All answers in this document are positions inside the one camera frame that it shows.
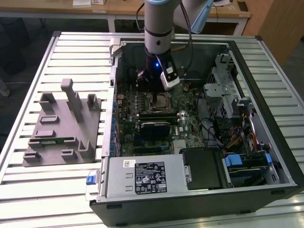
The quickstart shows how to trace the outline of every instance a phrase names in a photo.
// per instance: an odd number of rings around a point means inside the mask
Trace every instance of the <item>green circuit board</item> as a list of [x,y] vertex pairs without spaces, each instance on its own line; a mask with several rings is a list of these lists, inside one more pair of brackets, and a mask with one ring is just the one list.
[[121,156],[155,154],[153,152],[135,153],[135,150],[140,148],[161,148],[161,154],[173,154],[174,140],[185,140],[186,147],[204,147],[195,110],[199,89],[180,83],[171,92],[165,93],[170,100],[170,110],[179,115],[178,124],[170,126],[168,137],[160,140],[142,140],[140,145],[134,143],[141,137],[140,122],[136,116],[149,112],[151,94],[138,93],[135,86],[129,86],[121,91],[118,100]]

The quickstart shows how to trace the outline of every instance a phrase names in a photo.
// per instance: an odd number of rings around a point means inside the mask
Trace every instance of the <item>floor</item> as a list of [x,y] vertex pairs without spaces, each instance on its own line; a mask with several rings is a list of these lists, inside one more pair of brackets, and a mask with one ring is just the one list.
[[[0,68],[1,79],[5,83],[9,83],[7,86],[11,91],[9,97],[0,96],[0,151],[14,124],[53,31],[108,32],[106,20],[47,19],[46,27],[42,27],[38,19],[24,19],[24,23],[32,41],[29,46],[21,49],[22,55],[26,61],[26,68],[21,73],[13,76],[8,76]],[[138,31],[137,28],[133,26],[132,21],[117,20],[115,23],[117,32]],[[299,42],[288,62],[283,67],[283,70],[286,72],[300,96],[304,98],[303,42]]]

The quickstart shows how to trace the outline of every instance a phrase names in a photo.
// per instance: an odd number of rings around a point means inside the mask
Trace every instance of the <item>blue latch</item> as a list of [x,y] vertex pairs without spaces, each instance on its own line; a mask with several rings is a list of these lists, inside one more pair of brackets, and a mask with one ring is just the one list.
[[227,165],[227,167],[231,166],[231,165],[242,165],[242,159],[241,156],[238,154],[230,154],[225,158],[225,163]]
[[271,159],[271,157],[270,157],[270,154],[267,153],[265,156],[266,156],[266,160],[267,160],[267,162],[268,162],[268,165],[270,165],[270,164],[272,163],[272,159]]
[[87,184],[87,185],[96,184],[96,175],[87,176],[87,177],[86,177],[86,184]]

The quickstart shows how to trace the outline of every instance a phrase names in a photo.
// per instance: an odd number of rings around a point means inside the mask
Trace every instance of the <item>power supply label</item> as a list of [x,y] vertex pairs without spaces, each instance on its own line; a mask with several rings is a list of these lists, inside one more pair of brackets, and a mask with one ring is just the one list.
[[136,163],[135,192],[137,195],[167,192],[165,163]]

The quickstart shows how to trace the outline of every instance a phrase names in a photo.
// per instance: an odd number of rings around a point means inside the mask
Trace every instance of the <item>slotted aluminum surface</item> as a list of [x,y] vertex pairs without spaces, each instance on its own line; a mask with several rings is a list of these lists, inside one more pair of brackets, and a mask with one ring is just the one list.
[[[109,45],[112,37],[141,38],[136,34],[62,33],[52,38],[25,103],[1,153],[0,227],[85,227],[102,228],[85,198],[86,176],[100,168],[101,148],[95,163],[24,168],[23,153],[32,135],[42,92],[53,92],[66,99],[60,90],[63,78],[74,81],[81,98],[96,93],[102,99],[97,145],[102,146],[107,89],[111,66]],[[302,170],[304,170],[304,110],[302,100],[271,58],[262,42],[254,37],[194,35],[194,39],[235,40],[266,102],[281,128]],[[242,81],[240,85],[247,95]],[[97,186],[90,188],[92,195]],[[255,213],[138,225],[135,227],[303,227],[304,195],[273,202]]]

